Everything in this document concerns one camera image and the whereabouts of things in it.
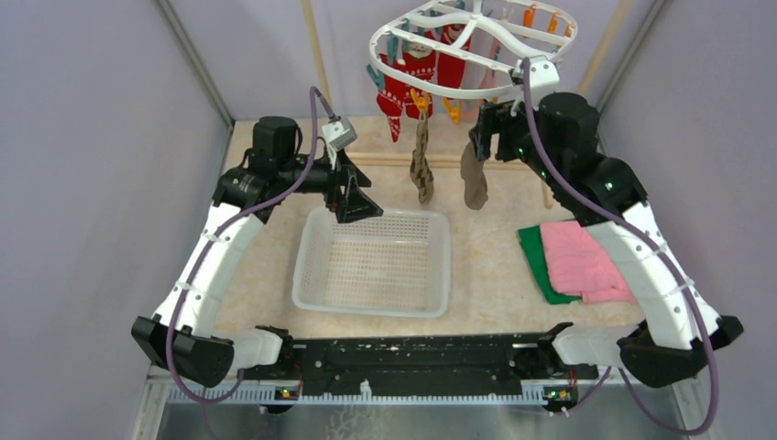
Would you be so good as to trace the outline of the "white plastic basket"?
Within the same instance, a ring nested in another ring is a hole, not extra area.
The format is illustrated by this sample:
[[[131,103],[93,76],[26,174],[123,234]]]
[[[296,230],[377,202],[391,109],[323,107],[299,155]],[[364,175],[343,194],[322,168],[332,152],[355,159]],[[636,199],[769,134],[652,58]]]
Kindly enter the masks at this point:
[[[309,311],[438,318],[452,289],[452,244],[439,212],[388,209],[339,224],[316,208],[302,230],[291,299]]]

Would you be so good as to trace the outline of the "brown argyle sock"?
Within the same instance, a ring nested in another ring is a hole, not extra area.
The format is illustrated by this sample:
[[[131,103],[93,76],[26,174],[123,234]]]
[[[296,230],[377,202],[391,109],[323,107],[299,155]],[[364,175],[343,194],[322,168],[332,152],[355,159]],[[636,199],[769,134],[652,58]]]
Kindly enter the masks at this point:
[[[410,179],[418,190],[420,204],[429,203],[434,195],[434,177],[426,157],[429,143],[428,115],[421,112],[415,135],[415,147],[411,153]]]

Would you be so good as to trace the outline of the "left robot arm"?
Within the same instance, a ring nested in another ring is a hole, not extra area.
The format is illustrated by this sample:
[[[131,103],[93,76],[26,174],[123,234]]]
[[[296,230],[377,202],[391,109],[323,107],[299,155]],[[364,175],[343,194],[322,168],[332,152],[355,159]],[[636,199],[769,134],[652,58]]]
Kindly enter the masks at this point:
[[[257,366],[272,379],[290,374],[294,356],[280,332],[259,327],[217,336],[215,319],[248,245],[290,195],[320,194],[340,224],[383,214],[364,193],[371,180],[345,152],[356,138],[347,118],[333,116],[313,136],[311,152],[302,154],[303,135],[293,119],[264,116],[254,124],[241,162],[216,183],[205,225],[168,297],[132,325],[132,337],[154,365],[178,382],[206,388]]]

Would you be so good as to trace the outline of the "plain brown sock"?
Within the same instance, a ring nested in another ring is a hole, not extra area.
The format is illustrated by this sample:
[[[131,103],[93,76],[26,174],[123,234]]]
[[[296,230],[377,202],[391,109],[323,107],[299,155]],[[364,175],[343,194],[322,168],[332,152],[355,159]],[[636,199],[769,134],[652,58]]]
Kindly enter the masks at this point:
[[[487,178],[484,173],[484,161],[477,158],[472,142],[465,146],[462,153],[460,177],[465,185],[465,205],[471,210],[481,210],[488,200]]]

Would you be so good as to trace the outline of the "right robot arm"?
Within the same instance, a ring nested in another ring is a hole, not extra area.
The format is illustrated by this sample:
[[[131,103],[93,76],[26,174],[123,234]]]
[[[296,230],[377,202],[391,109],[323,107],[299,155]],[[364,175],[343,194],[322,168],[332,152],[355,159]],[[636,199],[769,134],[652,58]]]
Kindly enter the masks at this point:
[[[546,334],[538,367],[561,378],[574,365],[607,366],[652,388],[703,370],[716,380],[716,352],[743,325],[712,308],[684,273],[632,168],[598,151],[599,122],[583,96],[563,92],[537,104],[486,101],[469,132],[478,159],[518,160],[545,181],[614,262],[644,316],[617,327],[559,324]]]

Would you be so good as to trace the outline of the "white round clip hanger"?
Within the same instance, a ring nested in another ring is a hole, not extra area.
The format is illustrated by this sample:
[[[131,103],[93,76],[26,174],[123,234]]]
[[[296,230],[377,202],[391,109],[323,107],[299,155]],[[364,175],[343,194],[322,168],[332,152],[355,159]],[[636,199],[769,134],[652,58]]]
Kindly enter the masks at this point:
[[[510,72],[518,61],[524,62],[529,75],[529,58],[542,56],[556,65],[560,63],[577,37],[579,26],[571,15],[537,1],[501,1],[505,13],[541,14],[549,18],[545,29],[532,24],[521,24],[505,16],[492,17],[481,1],[428,1],[379,27],[368,42],[370,63],[383,76],[392,77],[409,86],[440,97],[461,100],[483,100],[502,96],[521,89],[531,95],[529,78],[526,85],[514,85]],[[446,25],[464,25],[459,38],[445,45],[438,38]],[[495,40],[502,53],[516,58],[512,63],[493,56],[480,55],[465,47],[465,43],[480,31]],[[408,42],[418,42],[430,47],[437,54],[446,53],[457,59],[476,65],[489,72],[503,73],[508,81],[503,85],[470,89],[443,87],[433,82],[421,81],[395,68],[393,63]]]

